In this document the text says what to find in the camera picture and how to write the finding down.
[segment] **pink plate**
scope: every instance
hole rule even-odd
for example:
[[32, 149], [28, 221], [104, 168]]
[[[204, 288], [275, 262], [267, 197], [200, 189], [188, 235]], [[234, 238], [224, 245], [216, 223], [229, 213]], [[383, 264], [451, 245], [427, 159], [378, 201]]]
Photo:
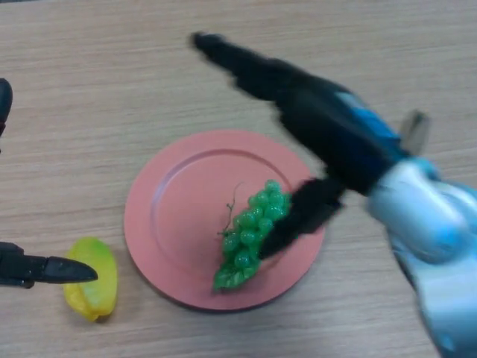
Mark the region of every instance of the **pink plate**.
[[210, 131], [164, 148], [140, 172], [127, 198], [124, 234], [135, 264], [161, 293], [205, 310], [243, 310], [290, 289], [314, 262], [323, 229], [262, 264], [242, 288], [212, 291], [221, 263], [218, 232], [268, 179], [295, 189], [311, 173], [285, 146], [247, 131]]

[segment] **plastic grapes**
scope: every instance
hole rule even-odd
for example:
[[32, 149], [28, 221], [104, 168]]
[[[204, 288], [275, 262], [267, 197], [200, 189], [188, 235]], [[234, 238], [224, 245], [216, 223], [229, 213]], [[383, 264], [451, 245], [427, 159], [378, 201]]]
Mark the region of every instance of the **plastic grapes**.
[[[275, 180], [267, 180], [263, 190], [247, 202], [248, 207], [231, 218], [232, 227], [227, 225], [221, 233], [224, 261], [215, 273], [214, 289], [236, 289], [257, 273], [262, 240], [274, 222], [287, 214], [290, 195]], [[232, 212], [233, 204], [227, 207]]]

